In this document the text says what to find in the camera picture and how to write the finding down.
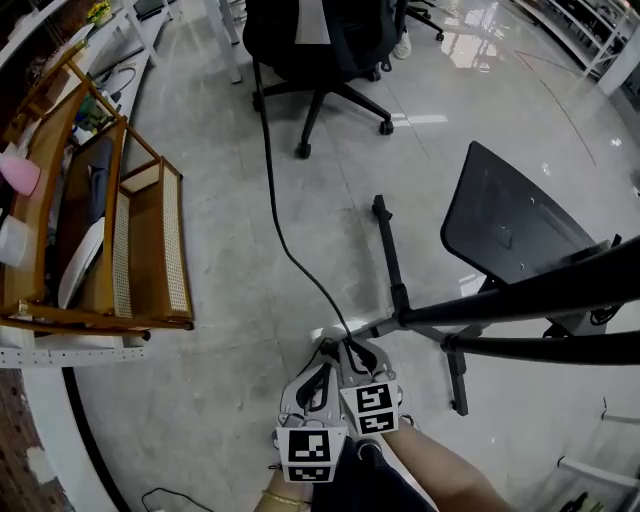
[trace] wooden cabinet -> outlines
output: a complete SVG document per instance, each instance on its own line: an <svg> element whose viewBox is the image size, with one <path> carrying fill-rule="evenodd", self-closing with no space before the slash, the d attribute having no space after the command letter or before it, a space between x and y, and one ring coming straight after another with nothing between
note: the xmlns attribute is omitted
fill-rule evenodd
<svg viewBox="0 0 640 512"><path fill-rule="evenodd" d="M87 333L148 337L149 328L193 328L191 298L185 267L182 215L182 175L158 155L103 98L91 80L65 54L21 105L18 115L41 118L30 143L28 158L42 170L30 197L15 196L11 215L31 230L29 261L22 268L2 268L0 324L39 332ZM49 113L33 105L47 81L70 68L80 85ZM49 248L48 223L65 146L76 113L92 94L110 114L111 122L73 151L66 169L57 213L55 242ZM125 137L132 136L149 160L125 176L121 174ZM106 185L102 251L86 273L70 309L56 305L47 294L45 272L59 280L91 227L90 177L92 148L112 142ZM52 266L45 270L46 264Z"/></svg>

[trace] office chair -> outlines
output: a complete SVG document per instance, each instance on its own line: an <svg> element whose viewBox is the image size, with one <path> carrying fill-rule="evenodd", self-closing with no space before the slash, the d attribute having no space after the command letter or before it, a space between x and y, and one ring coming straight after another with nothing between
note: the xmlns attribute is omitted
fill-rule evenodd
<svg viewBox="0 0 640 512"><path fill-rule="evenodd" d="M431 2L427 2L427 0L417 0L414 3L422 3L428 5L430 7L435 7L435 4ZM414 20L421 21L425 25L430 26L431 28L437 31L436 41L443 41L444 34L442 28L436 25L433 21L431 21L431 14L429 13L429 9L426 7L418 6L418 5L409 5L407 6L407 16L411 16Z"/></svg>
<svg viewBox="0 0 640 512"><path fill-rule="evenodd" d="M379 79L378 65L390 70L389 54L399 39L406 0L398 2L395 21L389 0L322 0L331 44L295 44L298 0L247 0L244 43L247 51L262 64L271 66L285 82L267 87L264 95L313 91L296 156L311 155L309 137L325 96L332 92L382 118L379 132L393 133L391 114L380 105L349 87L358 77ZM253 106L260 108L257 93Z"/></svg>

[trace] bracelet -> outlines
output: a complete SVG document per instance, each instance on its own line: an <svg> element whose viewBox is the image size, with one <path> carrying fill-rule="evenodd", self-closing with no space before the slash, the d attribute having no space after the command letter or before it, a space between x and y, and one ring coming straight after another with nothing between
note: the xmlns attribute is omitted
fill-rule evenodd
<svg viewBox="0 0 640 512"><path fill-rule="evenodd" d="M311 505L311 503L309 503L308 501L292 500L290 498L285 498L283 496L278 496L277 494L274 494L271 491L267 491L266 489L264 491L262 491L262 494L264 496L266 496L267 498L271 498L274 501L277 501L279 503L284 503L285 505L291 505L293 507L305 507L306 508L309 505Z"/></svg>

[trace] white sneaker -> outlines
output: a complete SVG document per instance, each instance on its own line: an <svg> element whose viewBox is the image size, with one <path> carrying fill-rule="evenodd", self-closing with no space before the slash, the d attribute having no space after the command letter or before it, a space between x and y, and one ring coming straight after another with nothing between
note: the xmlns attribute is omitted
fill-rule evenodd
<svg viewBox="0 0 640 512"><path fill-rule="evenodd" d="M409 55L411 55L411 40L409 39L409 32L404 30L402 36L400 36L400 41L393 48L393 56L396 59L404 60Z"/></svg>

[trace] gray floor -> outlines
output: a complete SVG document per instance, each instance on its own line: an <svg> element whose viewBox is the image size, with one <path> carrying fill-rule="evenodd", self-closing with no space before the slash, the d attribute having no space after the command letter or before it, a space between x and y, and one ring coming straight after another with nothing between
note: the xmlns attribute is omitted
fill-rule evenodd
<svg viewBox="0 0 640 512"><path fill-rule="evenodd" d="M397 114L378 120L330 97L312 156L293 157L308 94L269 100L278 204L292 252L354 323L390 306L384 255L370 215L385 195L414 305L459 297L477 271L449 255L439 229L469 142L497 152L558 201L595 239L638 234L632 192L638 147L617 113L540 28L507 0L441 0L445 40L413 20L413 53L383 81L353 86ZM269 212L262 133L250 68L232 86L203 9L159 42L134 125L184 174L184 225L196 314L193 332L154 332L181 355L82 368L77 375L106 463L132 510L157 485L219 511L247 511L277 458L269 436L280 393L311 351L310 332L337 319L286 259ZM237 49L246 63L244 50ZM637 327L624 308L612 330ZM539 335L545 322L495 332ZM467 457L519 510L558 510L583 489L621 496L556 469L561 455L632 475L640 433L599 421L602 397L637 412L633 368L575 368L469 357L471 413L449 410L449 381L434 344L401 333L380 340L423 430ZM168 510L192 510L160 497Z"/></svg>

